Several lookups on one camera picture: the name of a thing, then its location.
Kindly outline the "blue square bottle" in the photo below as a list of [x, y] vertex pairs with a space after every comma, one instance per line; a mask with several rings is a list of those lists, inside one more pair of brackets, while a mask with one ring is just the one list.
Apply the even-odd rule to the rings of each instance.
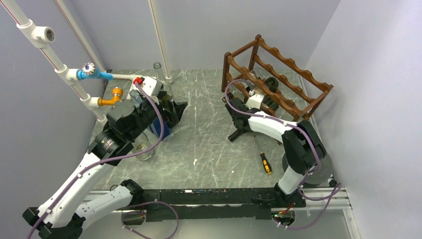
[[[148, 127], [148, 130], [154, 134], [157, 138], [161, 135], [161, 124], [159, 119], [155, 119], [153, 123]], [[167, 122], [163, 121], [163, 137], [162, 139], [167, 138], [170, 135], [170, 129]]]

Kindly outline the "green wine bottle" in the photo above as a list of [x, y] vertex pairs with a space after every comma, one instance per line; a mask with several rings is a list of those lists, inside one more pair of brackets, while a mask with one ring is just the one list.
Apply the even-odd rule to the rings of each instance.
[[228, 140], [233, 142], [236, 138], [238, 138], [239, 136], [241, 136], [244, 133], [247, 133], [248, 131], [244, 131], [242, 129], [236, 129], [236, 131], [234, 133], [232, 133], [231, 135], [228, 136]]

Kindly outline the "labelled dark wine bottle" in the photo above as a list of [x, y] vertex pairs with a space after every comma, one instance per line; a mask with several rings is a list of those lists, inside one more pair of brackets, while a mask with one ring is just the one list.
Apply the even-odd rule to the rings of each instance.
[[278, 91], [279, 81], [275, 77], [268, 77], [264, 83], [271, 92], [276, 93]]

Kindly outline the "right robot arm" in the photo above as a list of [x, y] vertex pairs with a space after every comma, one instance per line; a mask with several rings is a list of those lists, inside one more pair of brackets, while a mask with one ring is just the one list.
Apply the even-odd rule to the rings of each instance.
[[286, 121], [256, 108], [248, 109], [239, 99], [227, 101], [225, 107], [236, 127], [228, 137], [230, 141], [246, 132], [257, 132], [282, 143], [287, 169], [275, 185], [274, 200], [281, 207], [289, 205], [306, 175], [318, 170], [327, 155], [315, 128], [306, 120]]

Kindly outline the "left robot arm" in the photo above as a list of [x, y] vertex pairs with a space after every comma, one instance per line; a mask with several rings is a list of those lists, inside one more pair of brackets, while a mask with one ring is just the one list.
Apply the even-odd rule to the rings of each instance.
[[76, 239], [92, 223], [120, 208], [139, 208], [144, 190], [134, 180], [122, 181], [114, 190], [85, 202], [98, 181], [130, 156], [135, 140], [155, 122], [158, 136], [164, 127], [181, 120], [187, 102], [160, 93], [158, 102], [142, 95], [113, 104], [103, 130], [90, 144], [81, 163], [59, 190], [39, 207], [29, 207], [23, 218], [42, 239]]

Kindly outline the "clear tall empty bottle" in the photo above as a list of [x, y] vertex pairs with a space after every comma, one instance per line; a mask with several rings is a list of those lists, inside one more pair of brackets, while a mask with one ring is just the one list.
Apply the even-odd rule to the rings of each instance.
[[173, 97], [170, 81], [166, 79], [161, 63], [158, 61], [154, 62], [153, 68], [156, 72], [156, 80], [160, 81], [163, 85], [163, 90], [166, 91], [169, 96]]

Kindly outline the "clear stoppered glass bottle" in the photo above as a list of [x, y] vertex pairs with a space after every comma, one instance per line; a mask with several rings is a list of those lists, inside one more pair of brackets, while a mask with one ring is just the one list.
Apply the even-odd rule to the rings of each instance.
[[142, 105], [143, 98], [142, 94], [137, 90], [130, 90], [128, 96], [130, 97], [131, 101], [134, 105], [139, 108]]

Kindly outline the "clear lying bottle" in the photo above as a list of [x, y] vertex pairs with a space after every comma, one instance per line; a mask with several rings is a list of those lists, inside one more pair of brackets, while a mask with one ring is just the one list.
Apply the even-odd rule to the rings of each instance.
[[[141, 151], [146, 150], [147, 148], [149, 148], [151, 146], [151, 142], [148, 138], [148, 136], [146, 135], [146, 133], [141, 133], [136, 139], [135, 142], [133, 143], [134, 149], [132, 151], [132, 153], [138, 153]], [[136, 156], [135, 158], [138, 159], [139, 161], [147, 161], [147, 160], [152, 160], [154, 157], [154, 150], [150, 150], [144, 154], [140, 154], [138, 156]]]

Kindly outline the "wooden wine rack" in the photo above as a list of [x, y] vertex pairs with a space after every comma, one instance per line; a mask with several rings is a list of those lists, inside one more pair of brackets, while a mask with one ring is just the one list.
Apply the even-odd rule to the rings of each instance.
[[[235, 57], [250, 48], [252, 52], [248, 67], [240, 66], [235, 61]], [[311, 98], [305, 93], [304, 88], [293, 85], [285, 75], [277, 73], [272, 65], [261, 60], [258, 55], [260, 48], [319, 89], [321, 94], [317, 98]], [[317, 81], [310, 71], [300, 69], [293, 59], [282, 56], [278, 48], [268, 46], [260, 34], [256, 35], [255, 39], [248, 44], [234, 52], [226, 52], [224, 55], [221, 91], [224, 92], [228, 83], [239, 79], [250, 81], [258, 88], [258, 92], [263, 93], [265, 97], [270, 99], [270, 103], [264, 103], [261, 107], [264, 112], [274, 116], [275, 111], [281, 107], [294, 120], [309, 120], [333, 88], [331, 84]], [[293, 100], [287, 99], [281, 93], [278, 89], [279, 83], [285, 85], [308, 105], [303, 110], [299, 109]]]

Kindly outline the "orange brass tap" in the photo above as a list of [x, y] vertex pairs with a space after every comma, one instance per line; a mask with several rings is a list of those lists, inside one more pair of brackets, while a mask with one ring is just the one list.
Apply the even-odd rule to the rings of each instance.
[[111, 99], [102, 99], [99, 98], [97, 103], [99, 107], [103, 106], [113, 106], [116, 102], [120, 101], [123, 96], [123, 89], [119, 87], [115, 87], [112, 89], [112, 98]]

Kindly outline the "yellow black screwdriver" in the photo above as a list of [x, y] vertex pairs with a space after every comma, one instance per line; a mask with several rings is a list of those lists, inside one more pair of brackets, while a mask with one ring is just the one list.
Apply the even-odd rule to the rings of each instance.
[[262, 148], [261, 148], [261, 146], [258, 142], [257, 137], [254, 136], [254, 139], [255, 139], [255, 142], [256, 142], [256, 144], [259, 148], [259, 151], [260, 151], [259, 155], [260, 155], [260, 158], [261, 158], [261, 161], [262, 161], [263, 168], [264, 168], [265, 172], [269, 175], [269, 174], [272, 173], [272, 167], [271, 167], [268, 159], [266, 158], [265, 153], [262, 151]]

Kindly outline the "blue tap valve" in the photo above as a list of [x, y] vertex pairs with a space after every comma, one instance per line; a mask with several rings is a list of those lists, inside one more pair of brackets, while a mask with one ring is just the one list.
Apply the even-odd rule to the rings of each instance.
[[77, 71], [77, 78], [78, 80], [105, 79], [107, 81], [112, 81], [113, 75], [99, 70], [94, 63], [89, 62]]

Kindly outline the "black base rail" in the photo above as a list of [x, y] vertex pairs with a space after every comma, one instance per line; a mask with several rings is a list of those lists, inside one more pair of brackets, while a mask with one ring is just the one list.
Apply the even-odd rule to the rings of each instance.
[[170, 219], [255, 218], [269, 220], [285, 209], [305, 209], [310, 202], [299, 193], [281, 196], [273, 187], [226, 189], [145, 189], [124, 210], [146, 214], [147, 222]]

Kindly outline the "white pvc pipe frame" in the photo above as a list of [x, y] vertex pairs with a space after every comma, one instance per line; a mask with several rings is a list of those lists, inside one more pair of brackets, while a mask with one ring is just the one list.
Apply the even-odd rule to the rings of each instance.
[[[101, 113], [100, 107], [97, 103], [99, 97], [92, 97], [80, 85], [81, 80], [77, 78], [77, 71], [80, 69], [69, 68], [65, 65], [50, 47], [50, 44], [55, 41], [55, 33], [52, 28], [48, 26], [37, 26], [25, 13], [21, 10], [19, 5], [14, 0], [2, 0], [1, 5], [8, 12], [8, 14], [16, 22], [16, 27], [22, 34], [31, 42], [31, 44], [40, 50], [47, 61], [54, 67], [55, 73], [79, 96], [80, 101], [84, 106], [90, 110], [97, 120], [101, 123], [106, 122], [106, 116]], [[129, 80], [132, 84], [136, 77], [141, 75], [125, 75], [125, 74], [112, 74], [114, 80]], [[152, 105], [157, 106], [156, 103], [140, 88], [136, 83], [139, 92], [146, 98], [149, 97]]]

